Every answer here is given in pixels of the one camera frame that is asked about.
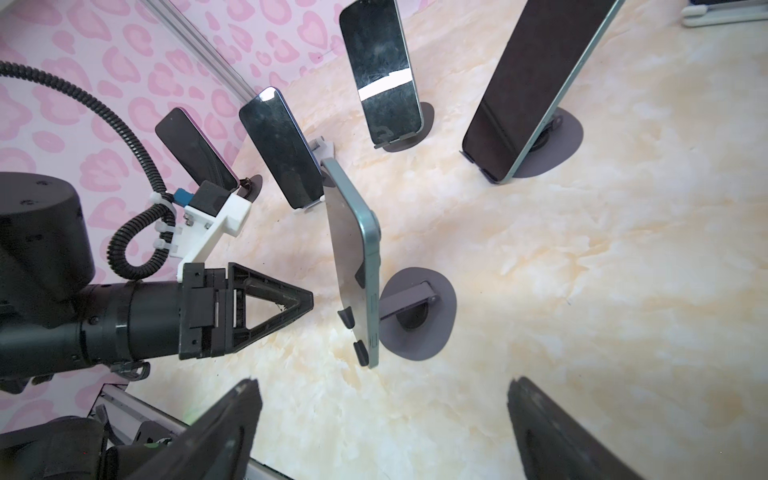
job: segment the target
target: round stand base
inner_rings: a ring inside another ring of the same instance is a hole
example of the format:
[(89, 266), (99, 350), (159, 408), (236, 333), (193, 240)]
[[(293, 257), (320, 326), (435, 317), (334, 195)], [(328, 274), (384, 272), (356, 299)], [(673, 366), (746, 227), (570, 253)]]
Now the round stand base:
[(584, 140), (584, 128), (581, 122), (562, 108), (558, 108), (554, 114), (562, 115), (562, 125), (550, 132), (549, 139), (543, 147), (525, 155), (522, 164), (512, 175), (514, 178), (536, 177), (548, 172), (578, 150), (581, 141)]
[(456, 292), (442, 274), (426, 268), (400, 270), (384, 286), (382, 297), (427, 281), (437, 300), (392, 315), (379, 325), (379, 341), (387, 350), (408, 360), (426, 360), (448, 343), (456, 318)]
[(425, 101), (419, 103), (422, 105), (422, 114), (424, 115), (424, 126), (422, 127), (422, 130), (413, 137), (397, 141), (393, 144), (384, 145), (384, 151), (392, 153), (396, 151), (408, 150), (410, 147), (415, 147), (421, 143), (422, 140), (427, 138), (427, 135), (429, 135), (429, 132), (432, 129), (432, 125), (435, 123), (435, 108)]

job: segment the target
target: beige marble tabletop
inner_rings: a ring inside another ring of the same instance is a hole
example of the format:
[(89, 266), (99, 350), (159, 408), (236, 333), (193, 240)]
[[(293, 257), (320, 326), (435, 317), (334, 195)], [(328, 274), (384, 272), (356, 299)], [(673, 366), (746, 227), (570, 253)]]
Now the beige marble tabletop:
[(294, 214), (247, 141), (235, 170), (263, 193), (207, 265), (315, 308), (235, 355), (156, 360), (128, 391), (192, 422), (258, 378), (252, 456), (296, 480), (523, 478), (506, 392), (525, 375), (645, 478), (765, 478), (768, 22), (686, 29), (682, 0), (627, 0), (562, 102), (579, 151), (493, 187), (459, 149), (524, 3), (438, 0), (405, 21), (436, 112), (411, 150), (372, 148), (346, 58), (284, 91), (377, 213), (382, 285), (407, 266), (452, 281), (442, 352), (358, 365), (325, 207)]

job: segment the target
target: smartphone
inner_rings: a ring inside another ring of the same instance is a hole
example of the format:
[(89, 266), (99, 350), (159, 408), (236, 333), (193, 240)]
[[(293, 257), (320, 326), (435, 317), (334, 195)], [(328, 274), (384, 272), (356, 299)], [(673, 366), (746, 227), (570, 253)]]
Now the smartphone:
[(323, 195), (323, 180), (283, 94), (267, 87), (240, 109), (240, 121), (290, 206), (304, 208)]
[(208, 180), (230, 192), (240, 186), (235, 174), (183, 109), (176, 107), (171, 110), (160, 120), (154, 132), (196, 184), (201, 185)]
[(323, 160), (323, 189), (343, 316), (355, 333), (362, 366), (379, 364), (379, 241), (381, 229), (352, 182), (333, 158)]
[(525, 5), (462, 141), (491, 182), (512, 179), (623, 1)]
[(424, 116), (395, 0), (357, 0), (339, 27), (375, 147), (418, 134)]

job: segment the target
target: phone stand base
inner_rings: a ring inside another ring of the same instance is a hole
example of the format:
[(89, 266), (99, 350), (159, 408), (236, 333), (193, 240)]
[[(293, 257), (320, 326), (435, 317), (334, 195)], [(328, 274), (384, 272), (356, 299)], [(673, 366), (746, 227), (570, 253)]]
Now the phone stand base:
[(448, 343), (456, 318), (456, 292), (442, 274), (426, 268), (400, 270), (379, 300), (379, 341), (408, 360), (426, 360)]
[(408, 150), (410, 147), (415, 147), (421, 143), (422, 140), (427, 138), (427, 135), (429, 135), (429, 132), (432, 130), (432, 125), (435, 124), (435, 108), (425, 101), (419, 103), (422, 106), (422, 114), (424, 115), (424, 126), (422, 127), (422, 130), (413, 137), (408, 137), (405, 140), (394, 141), (391, 144), (384, 145), (384, 147), (382, 147), (384, 151), (394, 153), (397, 151)]
[(548, 138), (543, 135), (539, 137), (537, 141), (544, 141), (544, 144), (525, 155), (520, 167), (512, 175), (514, 178), (537, 177), (549, 172), (573, 156), (581, 146), (584, 140), (581, 122), (562, 108), (554, 111), (553, 118), (557, 116), (562, 119), (560, 126), (543, 134), (548, 135)]

